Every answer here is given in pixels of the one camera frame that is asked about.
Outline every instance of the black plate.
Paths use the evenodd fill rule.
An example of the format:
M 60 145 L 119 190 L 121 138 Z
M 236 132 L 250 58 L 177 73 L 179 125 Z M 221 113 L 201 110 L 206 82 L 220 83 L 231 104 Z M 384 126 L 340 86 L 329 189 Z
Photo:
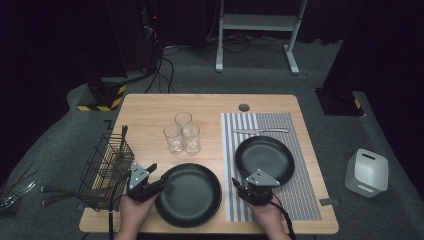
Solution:
M 294 173 L 294 158 L 282 142 L 267 136 L 244 140 L 235 154 L 237 168 L 246 178 L 261 169 L 280 184 L 288 182 Z
M 221 185 L 208 168 L 186 163 L 171 168 L 156 209 L 169 224 L 197 227 L 215 215 L 221 204 Z

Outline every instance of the butter knife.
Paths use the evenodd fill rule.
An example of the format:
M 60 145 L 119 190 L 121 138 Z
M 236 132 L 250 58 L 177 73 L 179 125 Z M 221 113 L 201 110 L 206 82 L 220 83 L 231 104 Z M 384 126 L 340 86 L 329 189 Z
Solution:
M 260 132 L 290 132 L 287 128 L 263 128 L 263 129 L 233 129 L 233 132 L 243 134 L 258 134 Z

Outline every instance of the white metal stand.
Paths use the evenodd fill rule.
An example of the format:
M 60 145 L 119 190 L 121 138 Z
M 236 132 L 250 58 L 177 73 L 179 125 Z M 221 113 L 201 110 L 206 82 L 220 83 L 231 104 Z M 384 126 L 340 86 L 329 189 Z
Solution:
M 292 32 L 288 45 L 284 45 L 284 52 L 287 56 L 290 70 L 293 75 L 299 74 L 296 60 L 293 56 L 293 46 L 296 42 L 297 33 L 299 32 L 302 22 L 303 13 L 305 12 L 308 0 L 302 0 L 300 10 L 296 16 L 275 16 L 275 15 L 250 15 L 250 14 L 225 14 L 224 0 L 221 0 L 220 18 L 219 18 L 219 36 L 218 49 L 216 54 L 216 71 L 224 70 L 224 50 L 223 50 L 223 34 L 224 29 L 239 30 L 265 30 L 265 31 L 283 31 Z

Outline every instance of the table top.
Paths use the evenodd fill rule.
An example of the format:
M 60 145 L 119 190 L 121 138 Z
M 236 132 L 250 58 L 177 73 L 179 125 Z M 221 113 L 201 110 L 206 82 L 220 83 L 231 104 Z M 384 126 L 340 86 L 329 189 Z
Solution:
M 147 168 L 157 163 L 150 175 L 154 182 L 172 167 L 192 162 L 212 170 L 224 186 L 224 160 L 222 149 L 221 113 L 241 113 L 240 104 L 248 104 L 250 113 L 290 113 L 300 149 L 314 189 L 321 220 L 293 221 L 298 234 L 333 234 L 338 223 L 331 205 L 321 206 L 320 199 L 329 198 L 318 161 L 300 110 L 292 95 L 251 94 L 129 94 L 125 97 L 113 133 L 120 134 L 122 125 L 128 125 L 126 141 L 134 153 L 135 161 Z M 163 127 L 174 121 L 178 112 L 190 112 L 201 129 L 201 151 L 196 155 L 185 152 L 172 154 L 163 136 Z M 225 200 L 214 217 L 195 228 L 178 228 L 166 223 L 155 207 L 150 211 L 140 232 L 149 233 L 262 233 L 255 222 L 227 222 Z M 119 229 L 119 213 L 114 214 L 114 229 Z M 80 229 L 85 232 L 108 232 L 108 212 L 84 210 Z

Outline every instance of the gray carpet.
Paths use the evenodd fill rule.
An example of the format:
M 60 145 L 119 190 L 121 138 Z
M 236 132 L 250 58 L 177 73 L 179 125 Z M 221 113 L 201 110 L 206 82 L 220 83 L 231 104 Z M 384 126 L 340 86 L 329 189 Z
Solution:
M 340 201 L 335 213 L 340 230 L 317 239 L 424 239 L 424 206 L 397 161 L 369 107 L 367 97 L 355 92 L 366 116 L 325 116 L 314 88 L 321 87 L 340 44 L 322 46 L 297 43 L 294 48 L 299 76 L 292 76 L 281 45 L 251 46 L 242 53 L 224 52 L 224 71 L 215 72 L 215 51 L 169 48 L 164 57 L 175 67 L 176 93 L 292 94 L 298 98 L 330 197 Z M 239 45 L 226 44 L 236 51 Z M 171 67 L 163 62 L 161 73 L 169 78 Z M 149 93 L 165 93 L 167 81 L 155 80 Z M 152 78 L 130 83 L 125 94 L 144 93 Z M 86 86 L 68 95 L 71 110 L 33 145 L 12 172 L 14 182 L 34 162 L 25 180 L 37 186 L 27 193 L 14 218 L 0 219 L 0 239 L 107 239 L 107 234 L 79 230 L 83 206 L 76 199 L 41 206 L 46 196 L 40 187 L 54 184 L 78 189 L 80 175 L 102 133 L 110 133 L 105 120 L 115 122 L 119 109 L 112 112 L 80 112 L 76 104 Z M 359 148 L 385 156 L 389 161 L 389 188 L 368 199 L 347 190 L 344 177 L 347 161 Z M 142 239 L 217 239 L 228 236 L 142 235 Z M 264 236 L 244 239 L 265 239 Z M 313 236 L 299 235 L 299 239 Z

